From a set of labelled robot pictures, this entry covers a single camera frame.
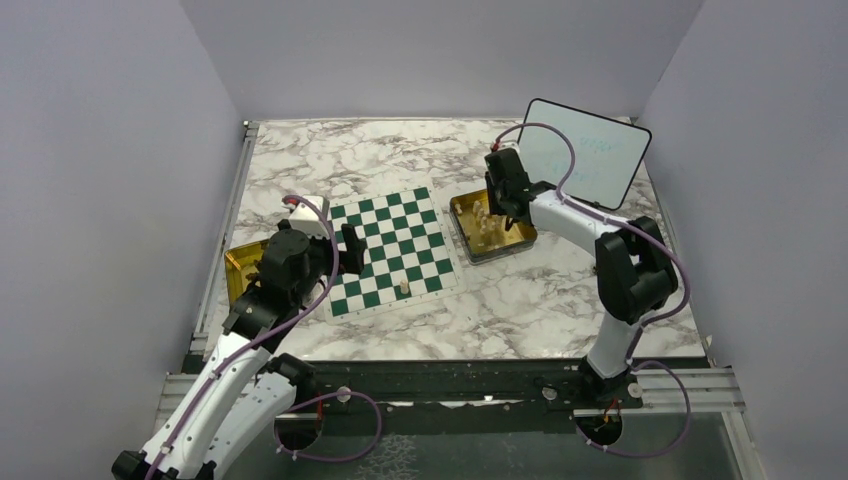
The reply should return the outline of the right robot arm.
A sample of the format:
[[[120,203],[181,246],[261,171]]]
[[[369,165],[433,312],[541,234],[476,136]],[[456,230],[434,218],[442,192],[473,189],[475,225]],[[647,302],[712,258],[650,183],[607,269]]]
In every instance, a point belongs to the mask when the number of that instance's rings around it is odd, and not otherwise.
[[[629,361],[649,313],[662,308],[679,280],[658,224],[610,216],[557,191],[533,183],[518,152],[501,148],[485,158],[487,197],[492,213],[506,224],[541,229],[589,253],[597,294],[604,308],[598,336],[579,364],[579,398],[600,407],[612,399],[631,370]]]

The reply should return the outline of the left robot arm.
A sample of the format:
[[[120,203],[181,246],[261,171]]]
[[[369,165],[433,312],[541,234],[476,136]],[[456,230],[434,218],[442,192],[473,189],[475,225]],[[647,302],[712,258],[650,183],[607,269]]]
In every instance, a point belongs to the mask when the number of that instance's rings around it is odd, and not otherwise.
[[[330,289],[337,274],[363,271],[367,243],[350,224],[310,235],[283,220],[253,246],[262,251],[256,269],[201,373],[140,450],[119,454],[114,478],[220,479],[276,415],[313,401],[313,368],[275,351],[319,305],[308,299],[317,285]]]

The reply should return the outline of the gold tin with light pieces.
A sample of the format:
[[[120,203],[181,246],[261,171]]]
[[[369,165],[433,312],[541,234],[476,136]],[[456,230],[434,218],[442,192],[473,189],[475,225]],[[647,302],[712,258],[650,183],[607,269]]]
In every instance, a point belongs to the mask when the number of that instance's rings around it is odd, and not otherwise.
[[[507,228],[508,218],[490,212],[485,189],[450,199],[450,215],[459,232],[459,240],[472,265],[530,249],[537,231],[523,223]]]

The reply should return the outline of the green white chess board mat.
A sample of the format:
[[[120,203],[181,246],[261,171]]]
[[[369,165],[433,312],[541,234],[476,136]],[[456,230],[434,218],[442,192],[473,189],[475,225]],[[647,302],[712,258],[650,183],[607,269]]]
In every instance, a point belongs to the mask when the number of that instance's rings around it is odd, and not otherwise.
[[[331,203],[335,230],[354,225],[367,241],[361,275],[343,274],[322,303],[327,323],[341,324],[457,295],[466,284],[450,229],[429,185]],[[398,284],[409,283],[401,295]]]

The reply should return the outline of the gold tin with dark pieces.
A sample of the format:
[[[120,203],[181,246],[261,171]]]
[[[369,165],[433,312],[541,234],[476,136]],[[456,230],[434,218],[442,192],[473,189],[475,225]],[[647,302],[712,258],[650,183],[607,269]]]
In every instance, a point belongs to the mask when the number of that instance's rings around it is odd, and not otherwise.
[[[261,240],[227,250],[224,254],[227,297],[230,307],[258,274],[258,264],[269,240]]]

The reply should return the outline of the small whiteboard on stand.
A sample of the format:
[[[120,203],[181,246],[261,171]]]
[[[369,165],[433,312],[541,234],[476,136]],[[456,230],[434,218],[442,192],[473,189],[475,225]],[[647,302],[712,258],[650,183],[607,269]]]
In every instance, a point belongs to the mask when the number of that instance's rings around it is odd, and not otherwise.
[[[547,124],[562,132],[576,154],[575,167],[563,191],[585,203],[607,210],[625,200],[652,140],[652,133],[627,119],[616,120],[536,98],[528,104],[518,151],[529,179],[557,183],[570,166],[570,151]]]

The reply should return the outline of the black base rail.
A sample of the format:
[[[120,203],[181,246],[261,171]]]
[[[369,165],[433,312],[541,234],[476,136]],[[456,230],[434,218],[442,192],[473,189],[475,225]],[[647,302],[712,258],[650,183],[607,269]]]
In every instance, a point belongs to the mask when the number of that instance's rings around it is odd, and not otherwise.
[[[216,440],[270,426],[299,434],[365,436],[589,430],[603,437],[635,415],[739,412],[733,372],[674,358],[594,390],[576,360],[316,361],[249,378],[225,409]]]

